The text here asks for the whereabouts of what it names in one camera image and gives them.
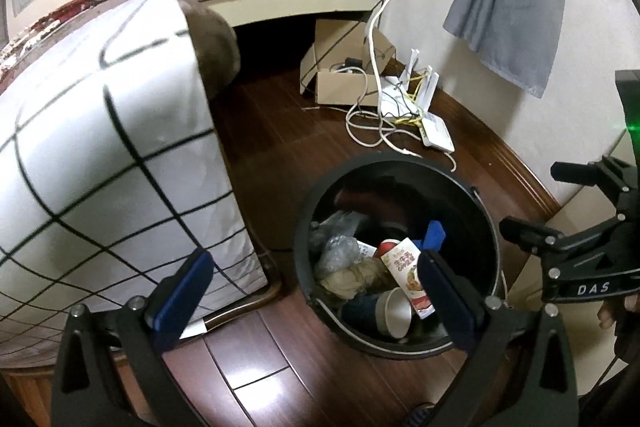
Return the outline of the person hand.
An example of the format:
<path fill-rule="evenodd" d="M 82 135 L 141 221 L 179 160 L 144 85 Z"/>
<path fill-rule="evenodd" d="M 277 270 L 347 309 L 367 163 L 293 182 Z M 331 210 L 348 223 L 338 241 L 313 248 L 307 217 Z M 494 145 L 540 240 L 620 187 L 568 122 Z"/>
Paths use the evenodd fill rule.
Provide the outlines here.
<path fill-rule="evenodd" d="M 600 329 L 610 329 L 616 322 L 617 303 L 615 301 L 606 300 L 600 306 L 597 317 Z"/>

